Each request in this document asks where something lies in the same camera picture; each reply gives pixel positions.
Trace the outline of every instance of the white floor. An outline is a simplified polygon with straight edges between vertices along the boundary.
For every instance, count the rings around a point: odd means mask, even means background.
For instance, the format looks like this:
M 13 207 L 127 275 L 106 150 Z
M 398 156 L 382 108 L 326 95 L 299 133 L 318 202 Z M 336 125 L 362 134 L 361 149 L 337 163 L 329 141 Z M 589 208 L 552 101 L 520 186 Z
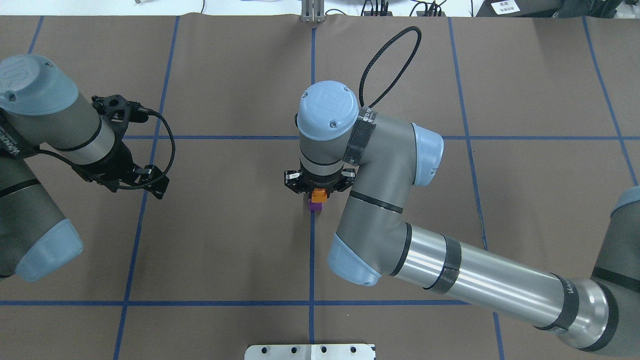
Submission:
M 0 0 L 0 15 L 182 15 L 200 12 L 202 0 Z M 204 0 L 204 13 L 209 15 L 278 15 L 300 13 L 300 0 Z M 483 0 L 446 0 L 442 5 L 447 16 L 471 16 Z M 390 0 L 389 10 L 395 16 L 408 16 L 415 2 Z M 348 15 L 359 15 L 361 0 L 326 0 L 324 9 L 337 8 Z M 618 8 L 617 17 L 640 18 L 640 6 Z

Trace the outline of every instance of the white bracket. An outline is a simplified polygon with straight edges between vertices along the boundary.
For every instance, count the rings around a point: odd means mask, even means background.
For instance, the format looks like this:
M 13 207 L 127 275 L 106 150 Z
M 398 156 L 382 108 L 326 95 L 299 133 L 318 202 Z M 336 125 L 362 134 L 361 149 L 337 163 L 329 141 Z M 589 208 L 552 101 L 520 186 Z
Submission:
M 376 360 L 373 344 L 253 345 L 244 360 Z
M 324 21 L 324 0 L 302 0 L 302 22 Z

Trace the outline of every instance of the light blue cap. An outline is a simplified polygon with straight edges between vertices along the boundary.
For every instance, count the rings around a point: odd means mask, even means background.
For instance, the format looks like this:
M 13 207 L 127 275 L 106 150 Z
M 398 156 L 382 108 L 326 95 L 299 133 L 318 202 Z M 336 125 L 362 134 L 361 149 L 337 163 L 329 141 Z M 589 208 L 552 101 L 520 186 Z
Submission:
M 83 249 L 80 236 L 64 219 L 49 229 L 22 257 L 15 273 L 21 278 L 33 282 L 62 267 Z
M 333 234 L 333 243 L 326 260 L 331 270 L 339 277 L 354 284 L 374 286 L 382 277 L 371 266 L 360 259 L 353 250 L 349 249 L 337 234 Z
M 415 186 L 427 186 L 433 180 L 440 166 L 440 160 L 442 160 L 442 153 L 444 152 L 444 140 L 438 133 L 424 129 L 413 122 L 411 125 L 413 125 L 413 132 L 415 133 L 416 155 L 415 180 L 413 184 Z
M 53 62 L 40 55 L 0 61 L 0 108 L 21 115 L 47 115 L 71 106 L 78 87 Z
M 298 129 L 311 140 L 333 140 L 351 129 L 359 109 L 356 95 L 345 84 L 320 81 L 302 94 Z
M 634 186 L 631 189 L 627 189 L 620 195 L 616 207 L 611 212 L 612 214 L 624 205 L 631 204 L 632 202 L 640 201 L 640 186 Z

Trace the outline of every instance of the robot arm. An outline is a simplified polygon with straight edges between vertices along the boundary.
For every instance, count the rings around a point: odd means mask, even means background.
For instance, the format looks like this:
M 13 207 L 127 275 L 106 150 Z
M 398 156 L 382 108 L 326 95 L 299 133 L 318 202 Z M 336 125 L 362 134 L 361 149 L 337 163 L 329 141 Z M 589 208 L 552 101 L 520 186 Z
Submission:
M 83 248 L 24 158 L 50 154 L 112 192 L 143 188 L 162 199 L 170 165 L 164 172 L 141 168 L 122 141 L 129 122 L 160 114 L 119 95 L 92 101 L 47 58 L 18 55 L 0 62 L 0 279 L 18 274 L 36 281 Z M 40 150 L 43 143 L 57 154 Z
M 353 92 L 335 81 L 307 89 L 297 125 L 297 182 L 314 178 L 320 188 L 318 179 L 337 176 L 341 161 L 360 166 L 328 258 L 337 275 L 365 286 L 395 276 L 515 317 L 580 350 L 640 354 L 640 188 L 625 193 L 612 214 L 592 278 L 570 281 L 401 220 L 411 185 L 435 175 L 440 135 L 359 109 Z

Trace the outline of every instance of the sticker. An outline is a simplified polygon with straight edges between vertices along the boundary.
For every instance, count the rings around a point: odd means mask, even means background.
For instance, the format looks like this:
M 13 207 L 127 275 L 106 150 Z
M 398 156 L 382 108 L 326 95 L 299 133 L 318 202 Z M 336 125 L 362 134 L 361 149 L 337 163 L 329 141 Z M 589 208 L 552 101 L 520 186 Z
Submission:
M 518 4 L 516 4 L 515 0 L 498 1 L 497 3 L 491 3 L 491 6 L 495 10 L 495 13 L 498 15 L 520 11 L 520 8 L 518 7 Z

